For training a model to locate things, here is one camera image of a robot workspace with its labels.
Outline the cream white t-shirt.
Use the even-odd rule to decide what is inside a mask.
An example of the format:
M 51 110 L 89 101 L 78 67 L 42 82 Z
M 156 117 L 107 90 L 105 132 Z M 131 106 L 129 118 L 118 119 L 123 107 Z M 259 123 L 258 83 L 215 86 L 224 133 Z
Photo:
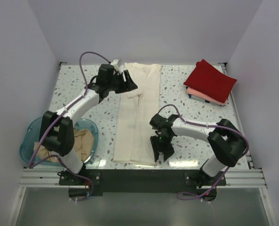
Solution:
M 154 132 L 149 124 L 159 110 L 161 65 L 125 63 L 136 90 L 121 95 L 116 126 L 115 162 L 154 165 L 150 137 Z

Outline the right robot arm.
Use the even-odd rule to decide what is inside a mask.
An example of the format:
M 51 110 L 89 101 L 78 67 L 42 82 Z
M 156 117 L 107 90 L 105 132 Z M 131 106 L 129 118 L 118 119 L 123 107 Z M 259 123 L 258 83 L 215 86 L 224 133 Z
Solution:
M 149 124 L 156 131 L 156 135 L 150 137 L 155 161 L 160 153 L 164 161 L 174 154 L 172 139 L 177 136 L 196 138 L 210 145 L 214 155 L 191 177 L 201 185 L 211 184 L 222 169 L 234 167 L 248 149 L 246 138 L 227 119 L 207 124 L 186 121 L 177 114 L 168 118 L 155 114 Z

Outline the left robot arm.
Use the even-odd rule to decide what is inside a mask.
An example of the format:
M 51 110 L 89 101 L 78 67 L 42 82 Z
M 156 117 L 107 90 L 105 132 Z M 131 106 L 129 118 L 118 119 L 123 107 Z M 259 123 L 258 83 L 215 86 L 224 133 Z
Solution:
M 86 180 L 85 163 L 74 150 L 74 126 L 91 108 L 102 102 L 110 92 L 121 94 L 136 90 L 128 70 L 102 64 L 98 74 L 85 82 L 84 91 L 62 109 L 46 111 L 42 117 L 38 147 L 44 146 L 70 172 L 70 180 L 81 185 Z

